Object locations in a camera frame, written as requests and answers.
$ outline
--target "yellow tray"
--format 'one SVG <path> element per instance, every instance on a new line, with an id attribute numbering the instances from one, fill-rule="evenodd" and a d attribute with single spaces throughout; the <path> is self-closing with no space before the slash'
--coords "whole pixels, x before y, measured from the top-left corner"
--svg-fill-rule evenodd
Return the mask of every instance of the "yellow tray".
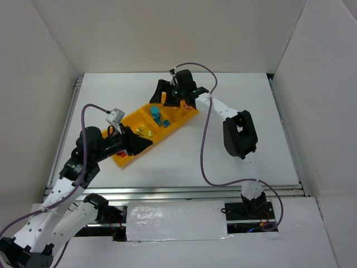
<path id="1" fill-rule="evenodd" d="M 188 106 L 184 101 L 181 101 L 180 107 L 165 107 L 162 103 L 164 103 L 165 93 L 162 95 L 161 103 L 147 103 L 143 107 L 137 109 L 135 112 L 130 115 L 124 117 L 122 119 L 122 123 L 125 126 L 129 126 L 132 131 L 136 134 L 139 134 L 141 137 L 148 138 L 153 141 L 153 145 L 146 148 L 139 155 L 142 155 L 150 148 L 152 148 L 155 144 L 163 140 L 166 136 L 172 133 L 175 129 L 179 128 L 181 125 L 186 123 L 193 116 L 198 114 L 198 110 L 193 109 Z M 161 125 L 159 126 L 151 116 L 150 108 L 152 106 L 156 106 L 160 109 L 161 113 Z M 170 125 L 164 127 L 162 122 L 168 120 Z M 107 130 L 102 132 L 103 137 L 106 138 L 108 133 Z M 119 167 L 125 166 L 132 160 L 134 160 L 137 156 L 128 156 L 123 153 L 119 153 L 113 156 L 114 161 L 118 164 Z"/>

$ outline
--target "white tape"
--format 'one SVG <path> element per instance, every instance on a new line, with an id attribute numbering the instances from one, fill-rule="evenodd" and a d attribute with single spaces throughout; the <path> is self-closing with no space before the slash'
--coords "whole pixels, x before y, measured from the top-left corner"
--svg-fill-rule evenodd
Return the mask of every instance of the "white tape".
<path id="1" fill-rule="evenodd" d="M 223 201 L 129 203 L 128 241 L 227 238 Z"/>

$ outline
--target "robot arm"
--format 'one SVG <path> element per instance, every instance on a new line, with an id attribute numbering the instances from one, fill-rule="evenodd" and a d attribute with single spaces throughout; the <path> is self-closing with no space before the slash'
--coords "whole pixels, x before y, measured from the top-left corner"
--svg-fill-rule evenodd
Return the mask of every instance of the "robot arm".
<path id="1" fill-rule="evenodd" d="M 231 156 L 238 156 L 243 163 L 251 165 L 251 153 L 256 150 L 258 138 L 250 113 L 238 112 L 211 96 L 207 89 L 198 88 L 188 70 L 178 72 L 172 70 L 171 74 L 173 76 L 171 82 L 159 80 L 150 103 L 161 103 L 163 92 L 166 92 L 164 106 L 178 107 L 184 100 L 187 105 L 195 109 L 198 107 L 200 110 L 207 111 L 212 101 L 213 110 L 223 122 L 224 145 L 227 152 Z M 92 221 L 102 222 L 103 218 L 110 217 L 113 213 L 117 213 L 115 217 L 121 218 L 120 211 L 110 207 L 107 200 L 95 194 L 87 196 L 76 210 L 63 217 L 100 171 L 98 162 L 120 151 L 125 151 L 128 155 L 136 155 L 152 145 L 152 141 L 134 134 L 129 127 L 123 126 L 120 123 L 123 116 L 124 113 L 118 109 L 107 115 L 106 120 L 114 128 L 114 132 L 108 133 L 107 138 L 103 138 L 97 127 L 85 129 L 88 163 L 84 180 L 66 201 L 55 208 L 47 209 L 50 205 L 65 199 L 73 191 L 81 176 L 84 144 L 82 133 L 80 134 L 71 158 L 64 165 L 55 187 L 41 206 L 43 213 L 30 218 L 12 238 L 1 238 L 0 254 L 6 263 L 14 268 L 50 267 L 53 256 L 84 225 Z M 259 209 L 262 203 L 266 202 L 263 189 L 257 181 L 243 185 L 242 193 L 243 203 L 247 204 L 250 212 Z"/>
<path id="2" fill-rule="evenodd" d="M 170 82 L 159 80 L 150 103 L 161 103 L 162 93 L 166 93 L 164 106 L 179 107 L 181 101 L 205 113 L 210 103 L 223 125 L 223 141 L 227 152 L 236 157 L 237 166 L 245 178 L 257 178 L 258 172 L 253 153 L 257 149 L 258 136 L 252 117 L 248 111 L 237 111 L 212 96 L 203 87 L 197 87 L 189 70 L 170 70 Z M 242 183 L 242 200 L 248 214 L 254 214 L 266 203 L 266 196 L 258 181 Z"/>
<path id="3" fill-rule="evenodd" d="M 12 267 L 50 267 L 53 256 L 84 225 L 93 220 L 100 222 L 103 217 L 108 216 L 108 211 L 110 214 L 113 213 L 107 200 L 99 195 L 89 195 L 76 210 L 62 219 L 68 208 L 100 171 L 98 162 L 120 151 L 125 151 L 128 155 L 136 155 L 152 145 L 152 141 L 139 137 L 129 127 L 120 123 L 123 114 L 116 109 L 108 115 L 107 121 L 112 123 L 115 131 L 107 138 L 103 138 L 97 127 L 85 129 L 87 166 L 84 179 L 73 195 L 57 207 L 47 209 L 50 205 L 65 199 L 73 191 L 81 176 L 84 159 L 82 132 L 76 141 L 76 148 L 71 153 L 71 158 L 60 172 L 60 178 L 41 206 L 43 213 L 30 218 L 12 238 L 3 237 L 0 240 L 0 253 Z"/>
<path id="4" fill-rule="evenodd" d="M 150 103 L 161 103 L 162 93 L 166 93 L 164 106 L 179 107 L 181 101 L 187 105 L 208 112 L 210 99 L 213 111 L 223 123 L 224 146 L 231 156 L 245 159 L 245 156 L 257 149 L 258 136 L 253 120 L 248 111 L 239 112 L 228 107 L 220 100 L 213 97 L 203 87 L 197 87 L 189 70 L 170 70 L 170 82 L 159 80 L 157 88 Z"/>

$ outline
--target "red object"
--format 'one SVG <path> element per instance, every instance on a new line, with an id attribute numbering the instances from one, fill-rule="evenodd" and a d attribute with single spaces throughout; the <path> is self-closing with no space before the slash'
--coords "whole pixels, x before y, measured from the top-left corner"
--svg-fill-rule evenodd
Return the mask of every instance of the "red object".
<path id="1" fill-rule="evenodd" d="M 121 157 L 127 156 L 127 154 L 124 151 L 118 152 L 117 155 Z"/>

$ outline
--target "white table surface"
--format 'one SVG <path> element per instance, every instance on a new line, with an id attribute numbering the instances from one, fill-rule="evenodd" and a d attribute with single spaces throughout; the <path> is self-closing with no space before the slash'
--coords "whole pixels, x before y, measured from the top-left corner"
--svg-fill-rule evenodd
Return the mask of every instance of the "white table surface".
<path id="1" fill-rule="evenodd" d="M 248 110 L 258 134 L 255 161 L 260 179 L 271 185 L 293 187 L 297 175 L 285 139 L 273 95 L 265 74 L 218 73 L 219 85 L 214 96 L 237 110 Z M 119 108 L 126 115 L 146 104 L 159 79 L 170 80 L 168 73 L 85 74 L 69 131 L 65 139 L 54 179 L 70 157 L 80 133 L 80 112 L 87 103 L 106 109 Z M 208 73 L 195 73 L 197 86 L 210 89 L 213 78 Z M 89 108 L 86 126 L 108 127 L 103 112 Z M 207 186 L 199 166 L 200 144 L 206 114 L 199 113 L 171 136 L 124 168 L 112 159 L 99 164 L 101 172 L 91 188 Z M 213 117 L 205 147 L 205 171 L 215 183 L 241 179 L 235 158 L 223 145 L 223 128 Z"/>
<path id="2" fill-rule="evenodd" d="M 74 237 L 59 267 L 337 268 L 316 200 L 283 198 L 283 203 L 279 232 L 236 233 L 223 240 L 141 243 Z M 273 207 L 279 217 L 277 199 Z"/>

